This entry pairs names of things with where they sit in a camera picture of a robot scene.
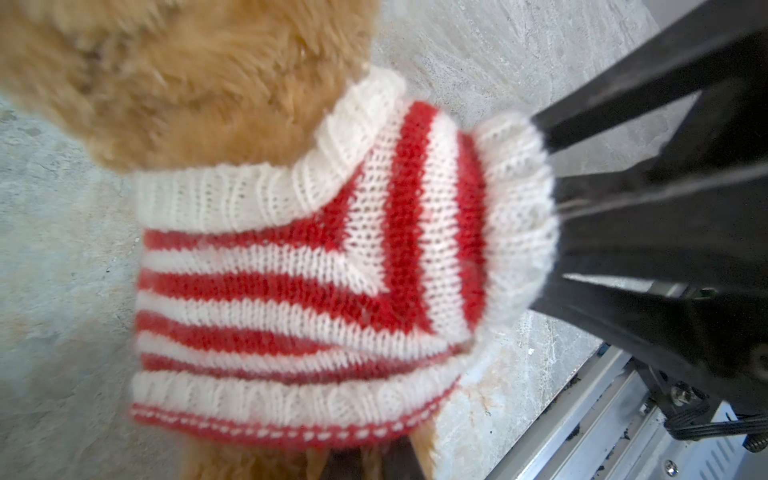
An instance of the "gray floor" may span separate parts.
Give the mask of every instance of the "gray floor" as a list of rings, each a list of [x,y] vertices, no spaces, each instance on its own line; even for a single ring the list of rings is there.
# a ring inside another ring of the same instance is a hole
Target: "gray floor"
[[[677,19],[701,5],[704,0],[644,0],[659,28],[672,25]]]
[[[374,62],[401,70],[412,93],[467,127],[503,108],[536,112],[657,30],[641,0],[384,3]],[[555,168],[627,167],[655,154],[683,112],[674,105],[618,127],[562,152]],[[173,478],[172,436],[124,415],[141,248],[130,185],[2,99],[0,168],[0,472]],[[483,478],[596,344],[533,314],[493,329],[439,419],[439,478]]]

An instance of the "dog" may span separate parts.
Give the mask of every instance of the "dog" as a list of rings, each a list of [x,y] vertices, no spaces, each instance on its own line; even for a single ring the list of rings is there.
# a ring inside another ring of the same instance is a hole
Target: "dog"
[[[369,65],[378,11],[0,2],[2,92],[134,180],[132,412],[184,433],[183,479],[315,479],[360,448],[375,480],[401,435],[432,478],[432,418],[475,329],[527,307],[551,267],[541,136],[517,114],[464,134],[408,99]],[[199,295],[223,306],[191,313]]]

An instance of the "sweater collar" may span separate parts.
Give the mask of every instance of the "sweater collar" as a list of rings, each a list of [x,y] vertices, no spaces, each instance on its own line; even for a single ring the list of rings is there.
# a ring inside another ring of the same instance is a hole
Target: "sweater collar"
[[[316,146],[292,167],[221,164],[136,172],[131,181],[138,221],[152,230],[228,233],[308,217],[349,181],[405,91],[397,73],[371,67],[315,130]]]

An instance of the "dog fur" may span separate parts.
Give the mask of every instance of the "dog fur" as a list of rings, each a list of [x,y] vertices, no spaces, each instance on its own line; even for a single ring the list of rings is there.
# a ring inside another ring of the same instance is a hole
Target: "dog fur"
[[[291,165],[362,74],[379,0],[0,0],[0,90],[113,171]],[[432,477],[432,423],[411,434]],[[185,439],[183,480],[316,480],[328,452]],[[366,480],[382,448],[364,449]]]

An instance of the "knit fabric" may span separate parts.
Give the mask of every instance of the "knit fabric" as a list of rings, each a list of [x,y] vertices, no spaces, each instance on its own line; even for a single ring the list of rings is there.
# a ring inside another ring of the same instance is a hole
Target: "knit fabric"
[[[146,227],[132,413],[209,439],[353,447],[439,408],[478,325],[514,319],[557,236],[541,136],[462,133],[372,68],[294,166],[134,175]]]

